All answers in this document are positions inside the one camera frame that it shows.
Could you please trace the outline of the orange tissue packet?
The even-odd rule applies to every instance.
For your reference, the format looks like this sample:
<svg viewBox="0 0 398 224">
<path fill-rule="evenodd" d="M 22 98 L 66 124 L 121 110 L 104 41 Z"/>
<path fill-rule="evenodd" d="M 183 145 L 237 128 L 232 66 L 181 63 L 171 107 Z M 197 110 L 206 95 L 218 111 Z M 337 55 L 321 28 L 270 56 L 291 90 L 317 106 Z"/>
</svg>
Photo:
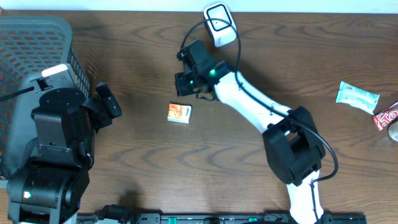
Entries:
<svg viewBox="0 0 398 224">
<path fill-rule="evenodd" d="M 167 121 L 188 124 L 191 113 L 192 107 L 190 105 L 170 103 Z"/>
</svg>

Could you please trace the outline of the teal snack packet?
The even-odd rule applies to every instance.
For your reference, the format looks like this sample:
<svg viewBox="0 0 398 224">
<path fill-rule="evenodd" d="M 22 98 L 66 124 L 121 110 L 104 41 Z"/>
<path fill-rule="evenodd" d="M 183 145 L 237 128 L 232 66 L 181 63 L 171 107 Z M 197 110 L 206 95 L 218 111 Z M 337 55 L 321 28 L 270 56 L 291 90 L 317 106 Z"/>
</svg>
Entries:
<svg viewBox="0 0 398 224">
<path fill-rule="evenodd" d="M 344 81 L 340 82 L 337 103 L 346 103 L 354 108 L 361 109 L 371 115 L 378 104 L 380 95 L 360 89 Z"/>
</svg>

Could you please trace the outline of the red Top chocolate bar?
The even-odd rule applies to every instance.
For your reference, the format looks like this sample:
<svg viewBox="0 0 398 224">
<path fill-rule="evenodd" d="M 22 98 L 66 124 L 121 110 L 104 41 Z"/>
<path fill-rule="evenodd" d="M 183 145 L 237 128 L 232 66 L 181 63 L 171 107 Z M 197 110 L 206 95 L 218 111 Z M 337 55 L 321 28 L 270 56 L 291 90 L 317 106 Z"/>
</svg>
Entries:
<svg viewBox="0 0 398 224">
<path fill-rule="evenodd" d="M 379 131 L 388 127 L 397 118 L 397 103 L 382 110 L 380 113 L 373 115 L 372 119 Z"/>
</svg>

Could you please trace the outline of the green lid jar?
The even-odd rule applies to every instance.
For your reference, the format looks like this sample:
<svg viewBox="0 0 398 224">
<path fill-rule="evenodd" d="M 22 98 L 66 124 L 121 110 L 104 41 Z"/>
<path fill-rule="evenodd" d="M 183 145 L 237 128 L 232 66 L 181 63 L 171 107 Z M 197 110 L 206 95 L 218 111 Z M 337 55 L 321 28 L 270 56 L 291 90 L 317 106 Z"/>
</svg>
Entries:
<svg viewBox="0 0 398 224">
<path fill-rule="evenodd" d="M 388 134 L 392 140 L 398 141 L 398 121 L 391 123 L 388 127 Z"/>
</svg>

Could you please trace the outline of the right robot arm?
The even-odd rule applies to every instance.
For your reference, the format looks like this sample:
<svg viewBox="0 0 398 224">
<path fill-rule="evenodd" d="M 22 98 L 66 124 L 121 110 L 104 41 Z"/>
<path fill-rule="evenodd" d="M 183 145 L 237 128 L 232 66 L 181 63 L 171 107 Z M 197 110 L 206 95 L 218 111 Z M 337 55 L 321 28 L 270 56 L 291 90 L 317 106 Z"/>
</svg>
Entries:
<svg viewBox="0 0 398 224">
<path fill-rule="evenodd" d="M 177 58 L 183 71 L 175 76 L 178 96 L 213 91 L 262 134 L 266 159 L 287 186 L 290 215 L 297 223 L 316 223 L 323 215 L 318 185 L 325 149 L 308 110 L 292 110 L 252 86 L 228 62 L 217 62 L 204 43 L 196 40 L 182 47 Z"/>
</svg>

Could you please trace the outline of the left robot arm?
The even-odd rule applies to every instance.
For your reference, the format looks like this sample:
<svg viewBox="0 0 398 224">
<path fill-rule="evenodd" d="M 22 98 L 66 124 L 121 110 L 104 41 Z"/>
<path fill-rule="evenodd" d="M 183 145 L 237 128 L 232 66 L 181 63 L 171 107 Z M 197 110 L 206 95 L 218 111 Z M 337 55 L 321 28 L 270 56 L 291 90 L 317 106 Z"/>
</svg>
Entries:
<svg viewBox="0 0 398 224">
<path fill-rule="evenodd" d="M 120 117 L 107 84 L 90 96 L 72 67 L 39 72 L 17 98 L 2 163 L 9 175 L 8 217 L 13 223 L 75 223 L 94 164 L 94 136 Z"/>
</svg>

